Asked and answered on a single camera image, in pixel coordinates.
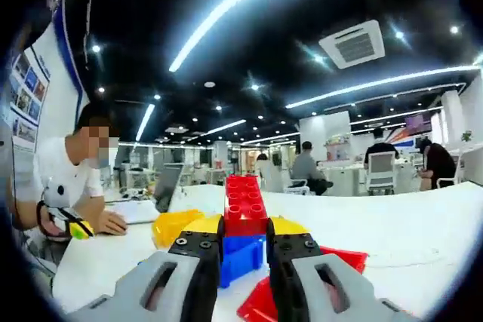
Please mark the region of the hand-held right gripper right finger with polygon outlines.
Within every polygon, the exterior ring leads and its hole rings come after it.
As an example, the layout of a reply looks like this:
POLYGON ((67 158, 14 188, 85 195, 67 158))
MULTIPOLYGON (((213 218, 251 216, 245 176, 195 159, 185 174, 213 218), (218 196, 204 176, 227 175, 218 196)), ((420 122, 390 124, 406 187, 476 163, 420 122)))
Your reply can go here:
POLYGON ((338 255, 323 253, 300 225, 270 218, 269 281, 280 321, 414 321, 338 255))

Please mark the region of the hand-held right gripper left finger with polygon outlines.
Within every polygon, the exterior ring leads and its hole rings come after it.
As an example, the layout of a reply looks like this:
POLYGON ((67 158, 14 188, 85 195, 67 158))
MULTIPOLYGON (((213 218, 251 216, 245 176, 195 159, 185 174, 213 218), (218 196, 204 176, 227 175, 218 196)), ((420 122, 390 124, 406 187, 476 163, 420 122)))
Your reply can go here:
POLYGON ((223 256, 223 219, 214 232, 182 231, 169 251, 157 251, 68 321, 210 321, 223 256))

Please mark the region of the person's left hand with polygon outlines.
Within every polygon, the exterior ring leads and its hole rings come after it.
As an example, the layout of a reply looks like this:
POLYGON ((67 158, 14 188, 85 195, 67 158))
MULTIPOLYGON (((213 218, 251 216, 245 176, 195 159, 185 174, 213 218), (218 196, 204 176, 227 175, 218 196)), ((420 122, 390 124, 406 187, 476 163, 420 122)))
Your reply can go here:
POLYGON ((62 240, 70 238, 70 236, 65 233, 65 230, 55 224, 54 216, 49 212, 49 209, 43 201, 37 204, 36 217, 38 227, 47 237, 62 240))

